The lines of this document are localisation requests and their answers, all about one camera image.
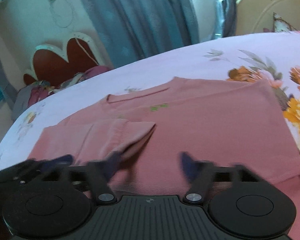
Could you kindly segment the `floral white bed sheet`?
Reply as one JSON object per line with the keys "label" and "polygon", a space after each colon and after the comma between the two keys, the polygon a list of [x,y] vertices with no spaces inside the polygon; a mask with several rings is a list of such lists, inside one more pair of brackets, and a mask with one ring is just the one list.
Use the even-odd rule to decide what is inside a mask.
{"label": "floral white bed sheet", "polygon": [[31,158],[42,131],[109,95],[126,95],[179,77],[267,81],[300,153],[300,32],[221,38],[172,50],[74,85],[25,111],[0,143],[0,171]]}

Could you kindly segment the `pile of clothes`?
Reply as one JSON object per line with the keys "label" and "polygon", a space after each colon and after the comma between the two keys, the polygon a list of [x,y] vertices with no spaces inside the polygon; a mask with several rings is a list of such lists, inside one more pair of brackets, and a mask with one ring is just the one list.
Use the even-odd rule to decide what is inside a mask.
{"label": "pile of clothes", "polygon": [[86,70],[83,73],[77,73],[71,79],[68,79],[61,83],[60,85],[52,86],[48,81],[36,81],[21,90],[17,94],[16,101],[12,108],[12,121],[15,121],[19,116],[25,112],[30,106],[34,105],[37,102],[40,102],[51,96],[65,90],[77,83],[90,79],[92,77],[98,76],[105,72],[110,71],[110,68],[107,66],[95,66]]}

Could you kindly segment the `blue curtain panel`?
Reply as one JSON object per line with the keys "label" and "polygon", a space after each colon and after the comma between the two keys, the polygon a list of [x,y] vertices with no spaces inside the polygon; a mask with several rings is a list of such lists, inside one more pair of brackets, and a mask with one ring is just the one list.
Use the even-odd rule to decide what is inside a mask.
{"label": "blue curtain panel", "polygon": [[114,67],[197,44],[191,0],[81,0]]}
{"label": "blue curtain panel", "polygon": [[216,0],[216,21],[213,39],[234,36],[236,32],[236,0]]}

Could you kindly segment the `blue curtain left panel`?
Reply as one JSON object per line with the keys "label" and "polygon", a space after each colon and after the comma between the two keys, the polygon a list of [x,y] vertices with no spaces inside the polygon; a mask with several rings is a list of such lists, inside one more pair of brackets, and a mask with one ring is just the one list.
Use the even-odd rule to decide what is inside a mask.
{"label": "blue curtain left panel", "polygon": [[197,44],[191,0],[81,0],[114,67]]}

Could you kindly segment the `pink long-sleeve sweater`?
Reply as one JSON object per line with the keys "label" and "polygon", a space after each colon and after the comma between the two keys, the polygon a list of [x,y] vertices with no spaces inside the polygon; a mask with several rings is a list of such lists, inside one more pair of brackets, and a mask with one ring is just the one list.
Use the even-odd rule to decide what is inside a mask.
{"label": "pink long-sleeve sweater", "polygon": [[121,152],[110,187],[120,193],[184,194],[181,152],[220,166],[243,164],[296,205],[300,239],[300,153],[267,81],[172,81],[109,95],[45,128],[30,157],[65,154],[82,164]]}

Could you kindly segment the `patterned pillow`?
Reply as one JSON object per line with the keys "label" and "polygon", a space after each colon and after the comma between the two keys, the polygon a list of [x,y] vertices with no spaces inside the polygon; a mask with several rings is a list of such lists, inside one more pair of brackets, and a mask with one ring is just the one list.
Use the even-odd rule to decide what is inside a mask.
{"label": "patterned pillow", "polygon": [[273,13],[273,31],[275,33],[298,31],[277,13]]}

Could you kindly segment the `blue curtain right panel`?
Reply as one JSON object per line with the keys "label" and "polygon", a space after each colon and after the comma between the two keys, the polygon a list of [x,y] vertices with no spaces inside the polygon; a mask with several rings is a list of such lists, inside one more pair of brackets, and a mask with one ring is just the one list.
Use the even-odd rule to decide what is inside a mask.
{"label": "blue curtain right panel", "polygon": [[216,0],[216,21],[213,39],[234,36],[236,32],[236,0]]}

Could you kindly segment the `red heart-shaped headboard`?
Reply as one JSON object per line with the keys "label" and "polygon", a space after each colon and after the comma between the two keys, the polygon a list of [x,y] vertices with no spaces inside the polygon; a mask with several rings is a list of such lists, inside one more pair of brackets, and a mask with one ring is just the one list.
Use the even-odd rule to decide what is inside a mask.
{"label": "red heart-shaped headboard", "polygon": [[51,44],[36,46],[23,81],[26,85],[35,81],[47,81],[50,85],[57,86],[77,73],[104,64],[93,39],[87,34],[74,32],[64,38],[61,47]]}

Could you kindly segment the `cream round headboard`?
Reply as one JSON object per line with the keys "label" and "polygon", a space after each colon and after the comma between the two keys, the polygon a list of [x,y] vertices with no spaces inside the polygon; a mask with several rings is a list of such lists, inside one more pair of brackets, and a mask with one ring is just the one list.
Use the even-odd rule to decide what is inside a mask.
{"label": "cream round headboard", "polygon": [[300,31],[300,0],[237,0],[236,35],[274,30],[274,14]]}

